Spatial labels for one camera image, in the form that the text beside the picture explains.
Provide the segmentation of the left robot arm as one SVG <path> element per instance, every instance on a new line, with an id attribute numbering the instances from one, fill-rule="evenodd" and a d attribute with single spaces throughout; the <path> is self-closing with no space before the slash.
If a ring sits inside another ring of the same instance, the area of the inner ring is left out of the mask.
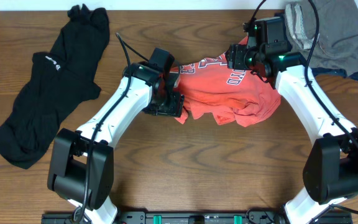
<path id="1" fill-rule="evenodd" d="M 144 112 L 179 117 L 184 96 L 176 91 L 180 67 L 151 61 L 123 71 L 115 93 L 77 130 L 61 129 L 54 139 L 47 187 L 75 206 L 42 223 L 114 223 L 117 207 L 109 194 L 114 182 L 114 149 L 133 119 Z"/>

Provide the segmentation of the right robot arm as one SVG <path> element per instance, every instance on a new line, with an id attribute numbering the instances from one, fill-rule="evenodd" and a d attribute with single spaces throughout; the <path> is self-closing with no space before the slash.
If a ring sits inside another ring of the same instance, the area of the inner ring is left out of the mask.
<path id="1" fill-rule="evenodd" d="M 283 207 L 277 223 L 330 223 L 342 202 L 358 195 L 358 128 L 332 104 L 314 80 L 306 59 L 284 47 L 233 44 L 226 52 L 229 68 L 249 71 L 286 99 L 312 144 L 303 168 L 301 191 Z"/>

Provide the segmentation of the red printed t-shirt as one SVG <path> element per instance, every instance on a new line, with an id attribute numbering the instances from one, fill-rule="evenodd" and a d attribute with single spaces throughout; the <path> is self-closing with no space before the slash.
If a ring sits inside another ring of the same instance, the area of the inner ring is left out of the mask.
<path id="1" fill-rule="evenodd" d="M 181 116 L 198 119 L 211 113 L 218 125 L 231 122 L 248 127 L 269 118 L 281 103 L 281 95 L 251 71 L 227 67 L 225 54 L 172 69 L 179 73 L 175 88 L 184 97 Z"/>

